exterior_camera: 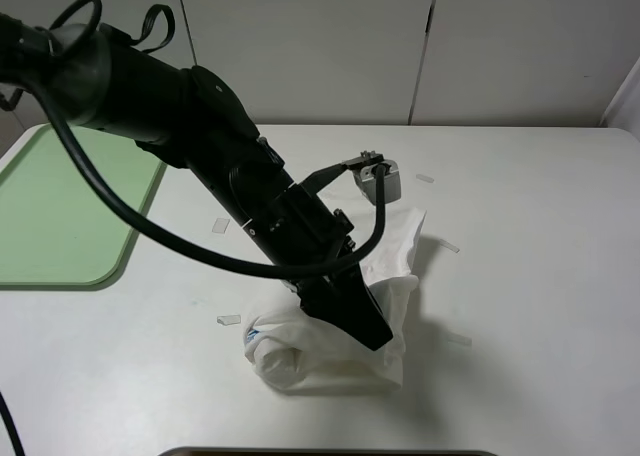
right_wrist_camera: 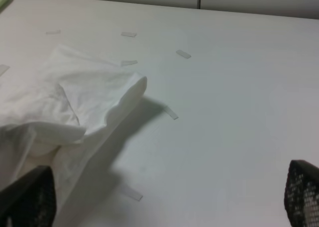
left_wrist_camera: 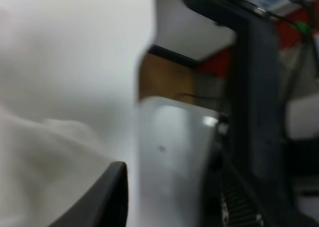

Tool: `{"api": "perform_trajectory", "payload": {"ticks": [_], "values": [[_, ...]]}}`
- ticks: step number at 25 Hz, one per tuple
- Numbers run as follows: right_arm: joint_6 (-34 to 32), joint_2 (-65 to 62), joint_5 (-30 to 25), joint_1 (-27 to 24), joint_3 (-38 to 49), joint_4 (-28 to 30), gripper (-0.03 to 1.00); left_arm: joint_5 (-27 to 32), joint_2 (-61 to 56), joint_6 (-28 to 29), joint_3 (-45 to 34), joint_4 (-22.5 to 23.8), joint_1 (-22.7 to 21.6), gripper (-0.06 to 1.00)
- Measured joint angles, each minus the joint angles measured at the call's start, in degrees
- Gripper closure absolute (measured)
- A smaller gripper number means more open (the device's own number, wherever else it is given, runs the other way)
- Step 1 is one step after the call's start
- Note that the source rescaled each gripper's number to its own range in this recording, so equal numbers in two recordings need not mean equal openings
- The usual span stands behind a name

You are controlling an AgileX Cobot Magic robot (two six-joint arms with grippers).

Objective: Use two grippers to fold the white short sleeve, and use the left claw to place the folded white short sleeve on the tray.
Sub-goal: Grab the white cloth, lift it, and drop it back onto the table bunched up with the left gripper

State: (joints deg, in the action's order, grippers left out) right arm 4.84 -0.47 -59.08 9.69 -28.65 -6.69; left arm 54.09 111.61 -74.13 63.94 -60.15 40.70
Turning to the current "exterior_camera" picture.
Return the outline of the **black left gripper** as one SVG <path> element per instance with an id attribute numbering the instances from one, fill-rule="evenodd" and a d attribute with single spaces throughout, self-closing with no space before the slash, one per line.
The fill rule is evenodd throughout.
<path id="1" fill-rule="evenodd" d="M 244 227 L 275 265 L 302 266 L 336 260 L 354 251 L 354 229 L 344 213 L 330 211 L 316 195 L 291 185 Z M 393 338 L 359 265 L 297 282 L 302 311 L 329 323 L 372 351 Z"/>

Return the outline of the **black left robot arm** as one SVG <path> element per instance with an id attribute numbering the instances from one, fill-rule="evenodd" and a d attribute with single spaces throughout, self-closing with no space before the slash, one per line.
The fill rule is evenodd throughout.
<path id="1" fill-rule="evenodd" d="M 391 164 L 382 155 L 364 151 L 295 182 L 218 76 L 200 66 L 167 65 L 97 19 L 57 20 L 43 30 L 3 16 L 1 79 L 36 98 L 85 181 L 132 228 L 195 261 L 285 282 L 307 315 L 370 350 L 390 341 L 360 269 L 385 226 Z M 196 246 L 130 208 L 80 147 L 71 131 L 76 125 L 130 138 L 166 164 L 192 171 L 268 263 Z"/>

